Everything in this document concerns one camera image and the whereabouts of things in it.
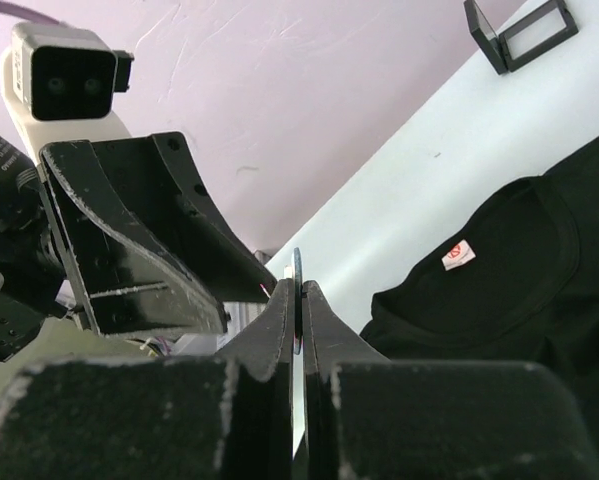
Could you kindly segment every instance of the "pink wall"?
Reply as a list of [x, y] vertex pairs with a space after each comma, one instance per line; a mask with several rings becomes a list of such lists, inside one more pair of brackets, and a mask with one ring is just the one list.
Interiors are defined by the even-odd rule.
[[[253, 249], [283, 245], [476, 50], [462, 0], [21, 3], [135, 53], [116, 111], [185, 133]], [[480, 1], [495, 27], [522, 3]], [[1, 101], [0, 132], [16, 139]]]

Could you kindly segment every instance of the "black shirt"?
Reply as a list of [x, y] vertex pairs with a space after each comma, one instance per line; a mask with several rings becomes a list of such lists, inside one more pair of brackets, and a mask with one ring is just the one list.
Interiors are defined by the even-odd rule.
[[[462, 240], [475, 258], [447, 271]], [[599, 450], [599, 138], [492, 195], [374, 295], [361, 336], [391, 359], [542, 363], [576, 395]]]

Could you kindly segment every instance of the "neckline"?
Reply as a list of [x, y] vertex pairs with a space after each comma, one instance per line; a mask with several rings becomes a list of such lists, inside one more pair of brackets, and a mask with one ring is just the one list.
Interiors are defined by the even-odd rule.
[[[533, 291], [522, 302], [499, 319], [493, 319], [488, 324], [482, 324], [456, 333], [438, 333], [414, 325], [407, 318], [395, 315], [385, 308], [377, 301], [376, 297], [372, 301], [373, 319], [379, 322], [387, 320], [399, 332], [424, 345], [443, 348], [470, 348], [501, 337], [505, 332], [527, 321], [529, 316], [550, 302], [570, 280], [579, 265], [577, 225], [567, 204], [552, 187], [549, 178], [529, 177], [517, 180], [517, 182], [528, 182], [534, 190], [557, 230], [560, 245], [554, 269], [537, 283]], [[463, 239], [466, 232], [477, 221], [479, 221], [478, 218], [471, 218], [464, 228], [442, 245], [444, 251], [449, 251], [450, 248]], [[421, 263], [427, 262], [429, 258], [430, 256], [426, 257]]]

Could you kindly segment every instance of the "screw hole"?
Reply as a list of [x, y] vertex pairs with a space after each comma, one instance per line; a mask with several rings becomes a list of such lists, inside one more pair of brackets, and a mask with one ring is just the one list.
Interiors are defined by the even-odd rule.
[[208, 190], [206, 190], [206, 187], [204, 187], [200, 183], [198, 183], [197, 185], [195, 185], [195, 193], [197, 195], [201, 195], [202, 197], [207, 197], [208, 196]]
[[168, 140], [168, 146], [175, 152], [181, 148], [181, 145], [179, 145], [179, 142], [177, 140], [175, 140], [174, 138], [171, 138], [170, 140]]

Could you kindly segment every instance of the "cable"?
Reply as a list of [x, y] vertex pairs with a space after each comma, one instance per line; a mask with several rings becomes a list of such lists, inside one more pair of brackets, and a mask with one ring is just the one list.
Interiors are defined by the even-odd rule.
[[43, 23], [46, 25], [63, 25], [63, 22], [56, 20], [48, 15], [37, 12], [31, 8], [22, 7], [21, 5], [15, 5], [10, 2], [3, 2], [0, 0], [0, 13], [4, 15], [10, 15], [12, 17], [20, 18], [33, 23]]

